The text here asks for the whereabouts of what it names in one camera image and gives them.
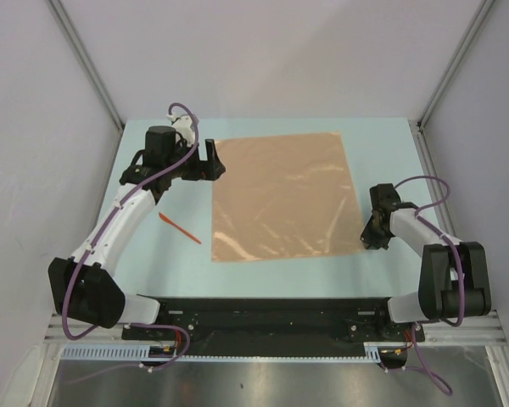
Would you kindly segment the orange plastic knife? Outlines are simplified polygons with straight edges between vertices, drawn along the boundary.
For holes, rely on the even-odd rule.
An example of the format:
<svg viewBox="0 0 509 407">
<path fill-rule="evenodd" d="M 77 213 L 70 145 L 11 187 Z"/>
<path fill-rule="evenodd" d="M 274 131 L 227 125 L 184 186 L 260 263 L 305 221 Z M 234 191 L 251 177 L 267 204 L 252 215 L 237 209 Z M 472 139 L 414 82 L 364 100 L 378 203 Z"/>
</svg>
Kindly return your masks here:
<svg viewBox="0 0 509 407">
<path fill-rule="evenodd" d="M 167 217 L 166 215 L 164 215 L 162 212 L 159 212 L 159 218 L 164 221 L 164 223 L 174 227 L 175 229 L 177 229 L 180 233 L 182 233 L 184 236 L 190 238 L 191 240 L 193 240 L 195 243 L 197 244 L 202 244 L 202 242 L 197 238 L 195 237 L 192 233 L 190 233 L 189 231 L 187 231 L 186 229 L 182 228 L 181 226 L 179 226 L 176 222 L 174 222 L 173 220 L 171 220 L 169 217 Z"/>
</svg>

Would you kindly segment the orange cloth napkin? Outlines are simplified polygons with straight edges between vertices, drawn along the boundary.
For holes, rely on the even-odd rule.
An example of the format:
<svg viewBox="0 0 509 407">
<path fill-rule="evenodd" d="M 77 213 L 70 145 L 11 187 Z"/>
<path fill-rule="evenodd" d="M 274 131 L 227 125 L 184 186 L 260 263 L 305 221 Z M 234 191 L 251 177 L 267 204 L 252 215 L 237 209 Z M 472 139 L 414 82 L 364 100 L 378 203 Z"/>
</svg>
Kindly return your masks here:
<svg viewBox="0 0 509 407">
<path fill-rule="evenodd" d="M 357 254 L 363 216 L 342 138 L 321 132 L 220 140 L 213 185 L 217 262 Z"/>
</svg>

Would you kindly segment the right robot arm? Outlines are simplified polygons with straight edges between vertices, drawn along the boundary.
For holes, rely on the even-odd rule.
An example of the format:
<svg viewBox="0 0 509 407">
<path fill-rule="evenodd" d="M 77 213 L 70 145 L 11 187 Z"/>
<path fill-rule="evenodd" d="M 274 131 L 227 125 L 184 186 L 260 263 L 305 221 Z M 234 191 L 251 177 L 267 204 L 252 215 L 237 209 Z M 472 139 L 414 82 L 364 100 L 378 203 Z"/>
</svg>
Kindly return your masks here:
<svg viewBox="0 0 509 407">
<path fill-rule="evenodd" d="M 396 187 L 377 184 L 369 190 L 372 213 L 361 233 L 368 250 L 387 249 L 393 238 L 406 243 L 421 259 L 417 290 L 394 296 L 388 311 L 374 319 L 375 332 L 396 339 L 405 323 L 443 321 L 460 326 L 467 317 L 492 310 L 484 247 L 441 231 L 421 216 L 421 209 L 401 200 Z"/>
</svg>

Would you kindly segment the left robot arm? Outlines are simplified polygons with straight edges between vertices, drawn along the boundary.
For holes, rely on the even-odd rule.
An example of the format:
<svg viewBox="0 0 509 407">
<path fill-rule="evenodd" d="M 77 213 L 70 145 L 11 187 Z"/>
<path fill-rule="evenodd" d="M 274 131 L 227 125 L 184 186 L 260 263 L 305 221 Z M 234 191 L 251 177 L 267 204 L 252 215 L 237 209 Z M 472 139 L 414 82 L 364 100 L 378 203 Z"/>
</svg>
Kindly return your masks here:
<svg viewBox="0 0 509 407">
<path fill-rule="evenodd" d="M 139 324 L 151 338 L 164 337 L 171 328 L 170 317 L 159 311 L 158 300 L 125 293 L 114 279 L 116 266 L 136 229 L 174 180 L 216 181 L 225 171 L 215 141 L 200 141 L 195 125 L 177 119 L 172 125 L 149 127 L 144 147 L 121 174 L 106 215 L 70 257 L 55 258 L 48 267 L 62 322 L 73 319 L 91 328 Z"/>
</svg>

